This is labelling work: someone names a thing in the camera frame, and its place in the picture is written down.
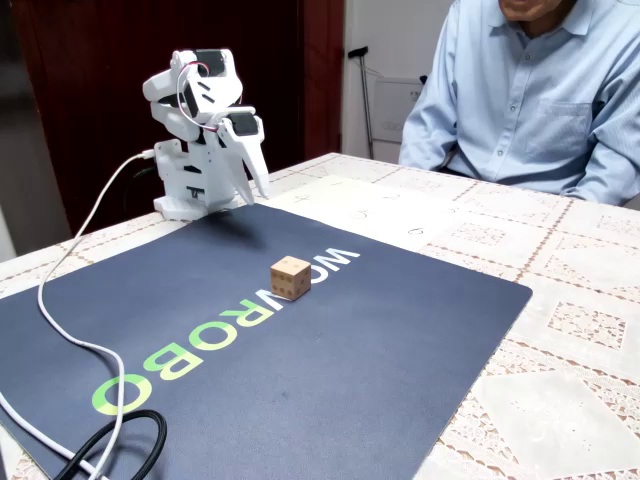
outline metal pole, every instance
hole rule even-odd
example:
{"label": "metal pole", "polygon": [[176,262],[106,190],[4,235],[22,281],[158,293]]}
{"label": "metal pole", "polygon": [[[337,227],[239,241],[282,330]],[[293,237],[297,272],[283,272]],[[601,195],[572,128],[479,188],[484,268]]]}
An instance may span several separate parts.
{"label": "metal pole", "polygon": [[362,94],[364,96],[364,119],[367,123],[367,141],[369,142],[369,158],[373,160],[373,132],[371,130],[371,112],[369,111],[369,85],[367,83],[367,67],[364,55],[360,57],[360,73],[362,74]]}

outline man's chin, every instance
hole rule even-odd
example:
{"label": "man's chin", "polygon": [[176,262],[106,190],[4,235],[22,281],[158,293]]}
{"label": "man's chin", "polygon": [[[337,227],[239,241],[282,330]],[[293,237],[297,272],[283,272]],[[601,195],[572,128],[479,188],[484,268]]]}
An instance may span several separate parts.
{"label": "man's chin", "polygon": [[544,0],[500,0],[500,9],[510,22],[531,22],[552,10],[546,8],[548,3]]}

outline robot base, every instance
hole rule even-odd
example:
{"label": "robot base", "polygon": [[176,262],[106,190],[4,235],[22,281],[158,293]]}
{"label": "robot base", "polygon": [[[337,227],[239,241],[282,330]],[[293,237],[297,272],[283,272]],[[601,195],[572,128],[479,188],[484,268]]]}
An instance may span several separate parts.
{"label": "robot base", "polygon": [[225,205],[209,210],[199,200],[181,200],[172,197],[162,197],[156,198],[153,201],[153,206],[156,211],[162,214],[165,220],[184,220],[193,222],[206,217],[211,213],[228,208],[235,208],[238,205],[235,200],[232,200]]}

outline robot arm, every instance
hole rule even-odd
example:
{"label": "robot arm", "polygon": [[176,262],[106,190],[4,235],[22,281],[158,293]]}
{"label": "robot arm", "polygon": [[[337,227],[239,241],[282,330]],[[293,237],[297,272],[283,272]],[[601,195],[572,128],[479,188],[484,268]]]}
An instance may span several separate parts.
{"label": "robot arm", "polygon": [[[175,152],[175,162],[165,155],[160,173],[167,197],[204,203],[205,210],[211,213],[221,208],[222,197],[227,200],[228,194],[223,195],[229,191],[223,185],[227,183],[251,205],[254,198],[243,162],[260,194],[268,197],[269,173],[261,148],[264,128],[253,107],[235,106],[242,95],[242,83],[229,50],[174,52],[171,69],[145,82],[143,93],[151,102],[153,118],[188,142],[188,163],[200,172],[189,173],[201,175],[185,174],[185,154]],[[175,174],[171,166],[176,166]],[[198,186],[181,187],[176,182]]]}

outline shirt pocket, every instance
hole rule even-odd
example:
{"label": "shirt pocket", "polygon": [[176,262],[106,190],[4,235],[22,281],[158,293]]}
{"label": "shirt pocket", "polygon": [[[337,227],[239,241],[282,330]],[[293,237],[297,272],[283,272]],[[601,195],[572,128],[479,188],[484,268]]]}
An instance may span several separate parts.
{"label": "shirt pocket", "polygon": [[590,103],[540,100],[533,119],[535,138],[527,142],[526,154],[541,160],[562,160],[586,153],[591,115]]}

